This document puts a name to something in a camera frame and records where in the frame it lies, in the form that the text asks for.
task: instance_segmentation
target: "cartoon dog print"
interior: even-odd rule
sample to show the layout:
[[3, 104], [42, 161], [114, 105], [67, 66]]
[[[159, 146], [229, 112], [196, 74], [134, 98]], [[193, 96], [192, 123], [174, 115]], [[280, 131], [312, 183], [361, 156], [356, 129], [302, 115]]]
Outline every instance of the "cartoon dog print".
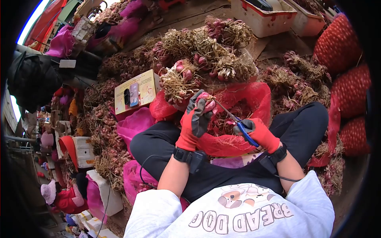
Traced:
[[254, 206], [255, 203], [270, 201], [274, 194], [270, 194], [270, 189], [256, 184], [234, 184], [223, 186], [221, 197], [218, 202], [226, 208], [237, 208], [243, 203]]

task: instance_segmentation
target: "woman in red jacket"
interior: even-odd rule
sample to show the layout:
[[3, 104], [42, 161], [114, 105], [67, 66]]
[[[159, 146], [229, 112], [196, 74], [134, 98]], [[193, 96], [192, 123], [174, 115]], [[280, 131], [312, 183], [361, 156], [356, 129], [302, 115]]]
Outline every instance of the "woman in red jacket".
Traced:
[[54, 204], [58, 209], [69, 214], [78, 214], [89, 209], [87, 200], [82, 197], [78, 190], [76, 179], [73, 179], [71, 183], [73, 187], [65, 191], [56, 188], [54, 179], [49, 184], [42, 184], [41, 194], [46, 203]]

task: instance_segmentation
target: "red jacket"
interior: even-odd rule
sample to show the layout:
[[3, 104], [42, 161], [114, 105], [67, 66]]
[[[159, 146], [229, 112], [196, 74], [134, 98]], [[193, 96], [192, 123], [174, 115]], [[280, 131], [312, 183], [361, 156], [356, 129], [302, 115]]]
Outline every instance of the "red jacket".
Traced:
[[75, 192], [74, 188], [70, 188], [66, 191], [61, 191], [56, 195], [56, 199], [54, 200], [54, 205], [63, 211], [64, 213], [69, 214], [78, 214], [83, 212], [84, 210], [89, 209], [89, 206], [87, 205], [87, 200], [83, 199], [85, 203], [81, 207], [77, 207], [72, 198], [75, 198]]

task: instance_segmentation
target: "scissors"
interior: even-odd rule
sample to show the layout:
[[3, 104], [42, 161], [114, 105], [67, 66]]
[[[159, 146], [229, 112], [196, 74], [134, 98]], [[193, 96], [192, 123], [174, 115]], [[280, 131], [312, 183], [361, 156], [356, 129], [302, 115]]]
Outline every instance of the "scissors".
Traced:
[[245, 124], [243, 124], [243, 123], [241, 122], [241, 121], [242, 121], [241, 119], [239, 119], [239, 118], [235, 117], [233, 114], [231, 114], [231, 113], [230, 113], [224, 106], [221, 105], [221, 103], [219, 103], [219, 102], [218, 102], [217, 100], [215, 100], [215, 99], [214, 99], [214, 101], [216, 101], [216, 103], [217, 103], [220, 107], [222, 107], [223, 110], [225, 110], [225, 112], [230, 116], [230, 118], [232, 118], [232, 119], [235, 121], [235, 123], [237, 124], [239, 130], [242, 132], [243, 137], [246, 138], [246, 140], [249, 142], [249, 144], [250, 144], [250, 145], [253, 145], [253, 146], [255, 146], [255, 147], [259, 147], [258, 143], [255, 142], [255, 141], [249, 136], [249, 134], [244, 130], [244, 128], [246, 128], [246, 129], [250, 129], [250, 128], [247, 128], [247, 127], [245, 126]]

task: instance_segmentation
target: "scissor blade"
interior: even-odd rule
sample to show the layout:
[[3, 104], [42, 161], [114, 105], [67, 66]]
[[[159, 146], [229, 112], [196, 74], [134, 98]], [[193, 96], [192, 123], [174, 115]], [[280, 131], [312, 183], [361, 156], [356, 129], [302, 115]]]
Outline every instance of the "scissor blade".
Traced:
[[214, 101], [235, 121], [235, 122], [239, 122], [239, 120], [237, 120], [237, 118], [231, 114], [224, 106], [221, 105], [221, 103], [219, 103], [217, 100], [214, 99]]

